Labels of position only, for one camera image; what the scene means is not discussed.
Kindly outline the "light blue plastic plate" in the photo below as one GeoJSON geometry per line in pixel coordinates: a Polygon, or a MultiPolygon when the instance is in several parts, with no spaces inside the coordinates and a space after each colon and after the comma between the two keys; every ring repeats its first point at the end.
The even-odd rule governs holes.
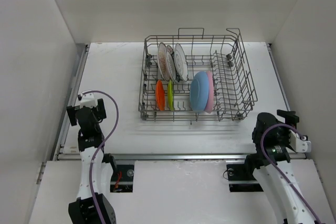
{"type": "Polygon", "coordinates": [[[198,72],[191,83],[190,104],[193,111],[205,111],[208,100],[209,83],[207,71],[198,72]]]}

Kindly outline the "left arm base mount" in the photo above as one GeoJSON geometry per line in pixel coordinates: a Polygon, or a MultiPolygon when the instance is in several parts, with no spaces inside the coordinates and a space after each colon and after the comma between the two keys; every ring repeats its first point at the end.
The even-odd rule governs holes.
{"type": "Polygon", "coordinates": [[[117,171],[111,177],[111,193],[132,193],[134,164],[118,164],[117,171]]]}

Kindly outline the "pink plastic plate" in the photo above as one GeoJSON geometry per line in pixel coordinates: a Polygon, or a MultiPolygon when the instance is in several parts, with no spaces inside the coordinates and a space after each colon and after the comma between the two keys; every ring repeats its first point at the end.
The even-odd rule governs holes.
{"type": "Polygon", "coordinates": [[[205,107],[205,111],[207,113],[211,113],[214,107],[214,84],[213,84],[213,75],[211,71],[206,72],[208,77],[208,83],[209,83],[209,92],[208,92],[208,100],[205,107]]]}

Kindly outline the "white plate green rim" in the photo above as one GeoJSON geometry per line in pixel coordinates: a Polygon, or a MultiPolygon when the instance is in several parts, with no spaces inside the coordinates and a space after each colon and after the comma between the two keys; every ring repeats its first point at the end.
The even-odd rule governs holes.
{"type": "Polygon", "coordinates": [[[175,70],[175,64],[172,57],[173,49],[171,46],[166,46],[166,63],[167,63],[167,69],[169,72],[169,75],[173,82],[176,82],[176,70],[175,70]]]}

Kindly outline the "white plate blue line motif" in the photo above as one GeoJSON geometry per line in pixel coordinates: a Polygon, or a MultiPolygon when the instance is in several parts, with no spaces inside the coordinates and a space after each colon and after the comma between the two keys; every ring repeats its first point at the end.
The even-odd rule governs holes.
{"type": "Polygon", "coordinates": [[[188,68],[184,50],[181,44],[175,45],[174,62],[177,72],[183,81],[188,80],[188,68]]]}

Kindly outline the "orange plastic plate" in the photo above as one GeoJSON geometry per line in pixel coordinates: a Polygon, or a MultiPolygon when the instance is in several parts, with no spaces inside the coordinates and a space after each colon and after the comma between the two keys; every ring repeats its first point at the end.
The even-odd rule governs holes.
{"type": "Polygon", "coordinates": [[[155,99],[157,103],[157,107],[160,111],[164,111],[165,109],[165,92],[163,88],[163,83],[161,80],[158,80],[155,86],[155,99]]]}

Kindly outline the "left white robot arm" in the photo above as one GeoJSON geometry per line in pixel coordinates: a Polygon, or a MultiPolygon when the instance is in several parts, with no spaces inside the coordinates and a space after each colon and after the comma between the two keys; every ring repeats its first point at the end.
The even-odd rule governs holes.
{"type": "Polygon", "coordinates": [[[81,157],[80,185],[76,200],[68,205],[72,223],[116,223],[116,214],[106,198],[111,180],[117,176],[111,154],[100,147],[104,134],[100,122],[106,118],[102,99],[92,93],[81,95],[79,105],[68,106],[72,126],[79,125],[78,148],[81,157]]]}

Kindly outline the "white plate orange sunburst pattern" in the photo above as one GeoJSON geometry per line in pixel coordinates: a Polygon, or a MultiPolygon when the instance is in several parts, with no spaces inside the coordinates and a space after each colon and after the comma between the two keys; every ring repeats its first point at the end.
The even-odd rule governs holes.
{"type": "Polygon", "coordinates": [[[161,42],[158,45],[158,53],[157,53],[157,60],[158,60],[158,68],[161,73],[161,76],[164,80],[169,81],[170,80],[170,74],[167,69],[166,65],[166,45],[161,42]]]}

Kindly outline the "lime green plastic plate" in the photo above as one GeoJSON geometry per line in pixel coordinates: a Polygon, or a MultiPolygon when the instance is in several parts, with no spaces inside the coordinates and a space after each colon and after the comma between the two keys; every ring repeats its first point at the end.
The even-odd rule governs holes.
{"type": "Polygon", "coordinates": [[[173,81],[170,80],[167,84],[167,102],[168,107],[171,111],[174,111],[174,89],[173,89],[173,81]]]}

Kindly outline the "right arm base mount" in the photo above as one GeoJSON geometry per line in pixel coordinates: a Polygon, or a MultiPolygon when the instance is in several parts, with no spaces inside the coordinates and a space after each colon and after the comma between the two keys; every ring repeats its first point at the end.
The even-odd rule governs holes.
{"type": "Polygon", "coordinates": [[[229,182],[228,187],[231,193],[263,191],[257,180],[247,173],[244,164],[227,164],[223,177],[229,182]]]}

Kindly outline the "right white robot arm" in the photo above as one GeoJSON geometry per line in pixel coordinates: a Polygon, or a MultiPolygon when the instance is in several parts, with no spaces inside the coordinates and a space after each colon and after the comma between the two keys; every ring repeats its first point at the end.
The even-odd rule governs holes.
{"type": "Polygon", "coordinates": [[[256,152],[246,156],[244,175],[258,181],[275,213],[277,223],[321,223],[305,200],[295,178],[288,150],[311,152],[311,142],[297,130],[295,111],[261,112],[252,132],[256,152]]]}

